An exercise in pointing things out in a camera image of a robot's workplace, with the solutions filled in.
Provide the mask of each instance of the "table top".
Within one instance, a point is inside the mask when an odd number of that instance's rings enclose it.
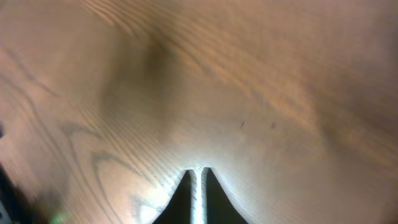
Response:
[[[393,0],[0,0],[0,163],[66,223],[152,223],[202,167],[249,223],[394,223],[397,15]]]

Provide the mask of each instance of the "dark spot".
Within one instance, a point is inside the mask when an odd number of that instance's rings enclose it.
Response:
[[[0,138],[4,136],[4,128],[2,126],[2,122],[0,121]]]

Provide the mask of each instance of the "dark object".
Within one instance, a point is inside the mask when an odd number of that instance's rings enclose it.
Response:
[[[210,168],[203,171],[204,182],[198,180],[192,170],[185,172],[172,199],[166,209],[160,214],[154,224],[196,224],[192,216],[197,215],[193,204],[202,197],[202,207],[205,209],[203,221],[207,224],[246,224],[247,221],[235,210],[226,196],[223,188]],[[202,184],[201,194],[197,193],[197,184]]]
[[[32,223],[32,215],[24,205],[22,194],[15,189],[0,166],[0,224]]]

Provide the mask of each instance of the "brown wood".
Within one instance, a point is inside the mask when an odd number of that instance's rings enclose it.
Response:
[[[398,219],[395,0],[0,0],[0,161],[67,223],[214,167],[250,223]]]

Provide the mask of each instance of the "wooden table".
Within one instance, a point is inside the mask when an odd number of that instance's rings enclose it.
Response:
[[[66,223],[204,166],[249,223],[396,222],[397,3],[0,0],[1,164]]]

